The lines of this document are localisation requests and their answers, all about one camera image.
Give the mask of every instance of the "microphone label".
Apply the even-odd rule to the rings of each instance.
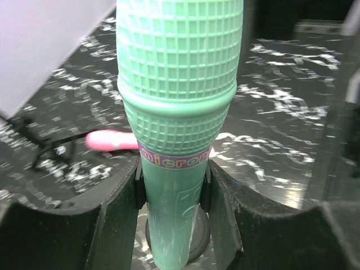
[[[139,144],[140,154],[145,159],[147,159],[156,166],[165,169],[173,169],[173,170],[183,170],[198,166],[205,160],[208,160],[211,150],[211,146],[210,146],[204,151],[193,154],[191,156],[165,156],[150,151],[141,143],[138,144]]]

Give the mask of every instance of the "mint green microphone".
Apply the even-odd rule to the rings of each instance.
[[[236,93],[242,12],[243,0],[118,0],[118,88],[161,270],[188,261],[211,144]]]

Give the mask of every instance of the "pink handle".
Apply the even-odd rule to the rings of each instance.
[[[134,133],[116,130],[98,130],[87,134],[86,146],[91,150],[110,152],[115,150],[139,149]]]

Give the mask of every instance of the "microphone head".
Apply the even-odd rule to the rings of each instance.
[[[209,147],[236,93],[242,1],[119,1],[118,88],[141,145]]]

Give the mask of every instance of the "marbled gray surface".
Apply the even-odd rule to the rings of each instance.
[[[297,40],[254,40],[228,118],[211,158],[236,180],[265,196],[300,208],[316,157],[339,68],[335,36],[299,34]],[[117,86],[115,17],[98,29],[22,108],[36,118],[41,136],[64,137],[93,128],[130,131]],[[106,181],[138,155],[133,151],[97,153],[77,143],[70,172],[50,160],[44,172],[29,170],[34,145],[10,127],[0,130],[0,199],[11,197],[33,208],[57,205]],[[140,211],[133,270],[156,269]],[[211,245],[187,269],[216,269]]]

